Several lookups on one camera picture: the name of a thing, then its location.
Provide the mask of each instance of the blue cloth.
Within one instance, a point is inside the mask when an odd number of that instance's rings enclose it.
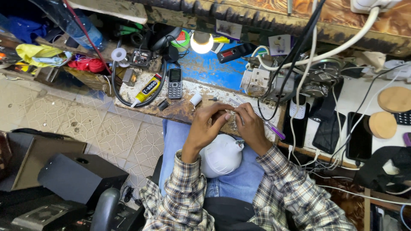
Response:
[[[38,36],[43,38],[47,33],[47,25],[45,24],[36,23],[16,16],[9,16],[9,20],[10,32],[23,43],[38,45],[35,39]]]
[[[189,131],[190,125],[163,120],[164,153],[159,178],[159,188],[163,196],[165,196],[164,182],[173,172],[175,153],[182,149]],[[205,196],[226,196],[252,203],[264,174],[263,168],[256,161],[257,156],[257,153],[245,144],[238,169],[225,176],[207,178]]]

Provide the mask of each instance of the red cloth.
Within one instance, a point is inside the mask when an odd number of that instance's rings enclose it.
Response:
[[[98,58],[82,61],[69,61],[67,65],[69,67],[76,68],[77,70],[88,71],[93,73],[98,73],[105,69],[103,61],[101,61],[101,59]]]

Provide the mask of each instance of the white spool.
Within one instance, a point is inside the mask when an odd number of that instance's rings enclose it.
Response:
[[[194,109],[196,108],[197,104],[203,100],[203,97],[197,92],[191,99],[190,103],[194,106]]]
[[[111,53],[111,58],[118,62],[118,65],[120,67],[128,67],[130,66],[130,63],[128,62],[127,59],[127,52],[124,48],[116,48],[113,50],[113,52]]]

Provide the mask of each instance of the yellow plastic bag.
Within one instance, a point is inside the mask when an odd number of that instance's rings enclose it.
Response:
[[[33,60],[35,58],[49,58],[56,56],[63,51],[51,46],[46,45],[32,45],[32,44],[20,44],[16,47],[17,54],[28,64],[34,65],[36,67],[55,67],[56,65],[44,63],[44,62],[37,62]]]

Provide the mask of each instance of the plaid shirt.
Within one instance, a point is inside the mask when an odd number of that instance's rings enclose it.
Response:
[[[330,194],[316,186],[276,146],[256,160],[265,174],[254,196],[255,215],[249,222],[268,231],[286,231],[288,210],[301,229],[356,230],[344,211],[330,200]],[[181,150],[177,151],[173,173],[164,184],[165,197],[148,180],[139,192],[147,220],[143,230],[215,230],[214,218],[202,208],[207,180],[201,174],[200,162],[199,158],[186,164],[181,161]]]

